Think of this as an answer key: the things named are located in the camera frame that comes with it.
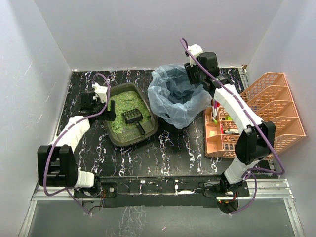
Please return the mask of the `blue plastic bag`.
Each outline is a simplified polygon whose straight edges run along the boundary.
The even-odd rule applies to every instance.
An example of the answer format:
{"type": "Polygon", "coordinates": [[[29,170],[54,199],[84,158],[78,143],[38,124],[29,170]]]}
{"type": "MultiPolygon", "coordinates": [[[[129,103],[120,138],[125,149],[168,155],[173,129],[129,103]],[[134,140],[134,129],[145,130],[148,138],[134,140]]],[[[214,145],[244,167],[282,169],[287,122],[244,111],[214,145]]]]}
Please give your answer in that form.
{"type": "Polygon", "coordinates": [[[180,65],[162,65],[151,72],[147,93],[151,111],[177,129],[188,127],[211,102],[201,84],[190,84],[180,65]]]}

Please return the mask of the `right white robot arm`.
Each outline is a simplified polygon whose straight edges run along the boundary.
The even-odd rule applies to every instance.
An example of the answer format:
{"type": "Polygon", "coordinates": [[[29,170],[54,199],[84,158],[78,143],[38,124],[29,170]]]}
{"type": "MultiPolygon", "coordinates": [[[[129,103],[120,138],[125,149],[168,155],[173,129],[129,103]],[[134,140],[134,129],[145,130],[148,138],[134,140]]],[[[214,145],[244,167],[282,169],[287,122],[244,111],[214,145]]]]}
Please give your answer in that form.
{"type": "Polygon", "coordinates": [[[218,102],[237,126],[239,138],[235,158],[221,175],[220,184],[228,189],[244,180],[246,172],[260,160],[274,153],[276,126],[256,115],[237,92],[232,79],[219,72],[213,52],[186,52],[190,62],[185,64],[190,83],[202,84],[205,91],[218,102]]]}

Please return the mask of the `black litter scoop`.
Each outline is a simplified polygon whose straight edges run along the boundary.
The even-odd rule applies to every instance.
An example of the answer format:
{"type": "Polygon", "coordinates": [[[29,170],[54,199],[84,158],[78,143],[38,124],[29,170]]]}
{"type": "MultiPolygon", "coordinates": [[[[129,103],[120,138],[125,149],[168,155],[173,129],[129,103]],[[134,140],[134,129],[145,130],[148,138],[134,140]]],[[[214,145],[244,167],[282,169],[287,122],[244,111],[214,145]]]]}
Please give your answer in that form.
{"type": "Polygon", "coordinates": [[[126,112],[123,112],[122,117],[126,124],[135,124],[141,135],[145,135],[145,130],[143,129],[140,121],[143,120],[143,115],[139,109],[135,108],[126,112]]]}

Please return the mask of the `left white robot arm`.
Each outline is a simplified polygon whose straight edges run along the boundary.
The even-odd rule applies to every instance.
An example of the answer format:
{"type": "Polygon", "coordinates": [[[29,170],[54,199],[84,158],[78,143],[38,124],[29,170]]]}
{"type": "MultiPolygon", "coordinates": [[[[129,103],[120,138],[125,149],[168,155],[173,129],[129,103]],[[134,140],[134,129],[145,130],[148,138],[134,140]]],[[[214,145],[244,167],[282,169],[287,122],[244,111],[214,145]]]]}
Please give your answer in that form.
{"type": "Polygon", "coordinates": [[[38,180],[42,187],[94,187],[95,174],[77,167],[74,151],[96,120],[105,120],[108,92],[83,92],[78,111],[48,145],[38,148],[38,180]]]}

